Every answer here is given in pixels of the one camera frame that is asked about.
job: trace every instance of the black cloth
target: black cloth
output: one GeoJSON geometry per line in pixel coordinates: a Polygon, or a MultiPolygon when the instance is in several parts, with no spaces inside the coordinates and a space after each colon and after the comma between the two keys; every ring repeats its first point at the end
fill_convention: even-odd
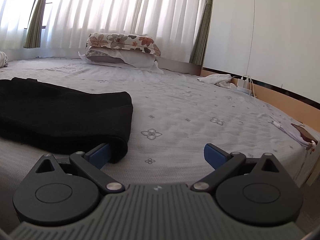
{"type": "Polygon", "coordinates": [[[119,161],[128,150],[132,111],[127,92],[89,94],[35,79],[0,80],[0,136],[52,153],[109,143],[110,162],[119,161]]]}

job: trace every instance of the white bed sheet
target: white bed sheet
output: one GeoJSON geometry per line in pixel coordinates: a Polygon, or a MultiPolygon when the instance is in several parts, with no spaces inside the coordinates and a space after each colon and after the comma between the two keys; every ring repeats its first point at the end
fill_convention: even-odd
{"type": "MultiPolygon", "coordinates": [[[[87,93],[127,91],[133,115],[127,155],[102,170],[129,183],[186,182],[213,171],[203,157],[206,143],[248,157],[273,153],[301,186],[312,169],[319,146],[311,154],[268,120],[269,114],[298,133],[291,117],[248,95],[201,83],[196,76],[164,70],[164,74],[132,68],[89,65],[79,59],[20,60],[0,69],[1,79],[34,78],[87,93]]],[[[306,127],[319,138],[319,133],[306,127]]],[[[15,189],[46,152],[0,138],[2,186],[15,189]]]]}

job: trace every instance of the crumpled white towel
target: crumpled white towel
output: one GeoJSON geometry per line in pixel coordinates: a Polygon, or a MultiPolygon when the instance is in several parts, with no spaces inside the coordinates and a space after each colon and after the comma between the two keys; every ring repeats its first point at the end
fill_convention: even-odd
{"type": "Polygon", "coordinates": [[[0,68],[8,66],[8,56],[4,52],[0,51],[0,68]]]}
{"type": "Polygon", "coordinates": [[[223,88],[236,89],[237,86],[233,83],[230,83],[231,79],[232,77],[230,74],[212,74],[206,77],[198,78],[200,82],[214,84],[223,88]]]}

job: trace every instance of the white panel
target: white panel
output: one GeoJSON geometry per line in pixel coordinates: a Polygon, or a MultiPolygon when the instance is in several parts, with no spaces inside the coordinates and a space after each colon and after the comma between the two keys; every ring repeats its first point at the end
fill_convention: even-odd
{"type": "Polygon", "coordinates": [[[246,74],[253,12],[254,0],[213,0],[204,67],[246,74]]]}
{"type": "Polygon", "coordinates": [[[320,103],[320,0],[255,0],[248,75],[320,103]]]}

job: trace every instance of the mattress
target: mattress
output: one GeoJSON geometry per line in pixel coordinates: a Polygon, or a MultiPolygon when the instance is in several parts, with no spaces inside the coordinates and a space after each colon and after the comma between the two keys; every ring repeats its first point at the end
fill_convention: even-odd
{"type": "MultiPolygon", "coordinates": [[[[292,132],[300,124],[277,108],[248,95],[201,83],[197,76],[164,70],[89,65],[80,59],[38,58],[9,63],[1,79],[33,78],[87,93],[127,91],[133,115],[127,155],[101,170],[122,182],[188,185],[213,171],[203,156],[205,144],[247,157],[273,153],[298,186],[310,173],[320,145],[311,154],[267,121],[269,115],[292,132]]],[[[305,127],[315,138],[319,133],[305,127]]],[[[1,215],[14,216],[12,194],[32,166],[46,152],[0,138],[1,215]]],[[[0,227],[10,231],[16,218],[0,216],[0,227]]]]}

